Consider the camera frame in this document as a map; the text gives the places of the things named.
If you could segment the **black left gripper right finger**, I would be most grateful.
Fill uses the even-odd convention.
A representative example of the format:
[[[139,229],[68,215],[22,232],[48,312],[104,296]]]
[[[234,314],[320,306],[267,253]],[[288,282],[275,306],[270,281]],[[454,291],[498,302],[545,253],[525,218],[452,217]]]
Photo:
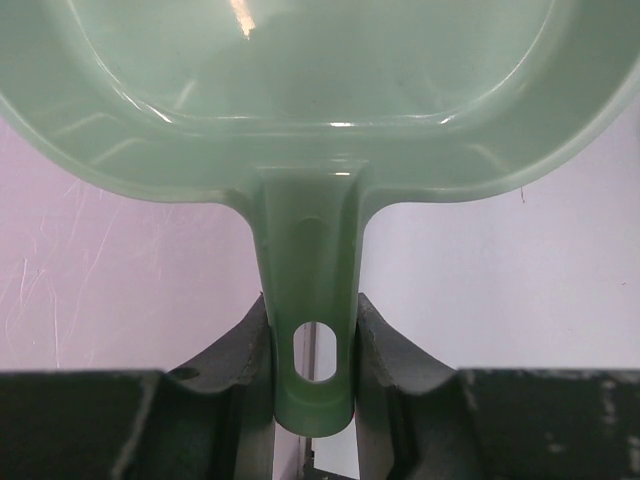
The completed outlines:
[[[358,305],[364,479],[635,479],[639,374],[453,369]]]

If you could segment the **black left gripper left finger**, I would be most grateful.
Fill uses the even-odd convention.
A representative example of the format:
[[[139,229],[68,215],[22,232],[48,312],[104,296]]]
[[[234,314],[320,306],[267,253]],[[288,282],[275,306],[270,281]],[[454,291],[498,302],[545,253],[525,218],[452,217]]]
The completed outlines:
[[[271,335],[263,301],[168,372],[8,372],[5,479],[268,479]]]

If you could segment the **green plastic dustpan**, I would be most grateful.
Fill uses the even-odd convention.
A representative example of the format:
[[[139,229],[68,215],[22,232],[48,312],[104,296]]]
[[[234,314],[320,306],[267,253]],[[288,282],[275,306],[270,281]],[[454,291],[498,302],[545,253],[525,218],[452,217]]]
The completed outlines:
[[[516,190],[639,89],[635,1],[5,1],[1,113],[83,181],[249,224],[274,414],[354,412],[363,233]]]

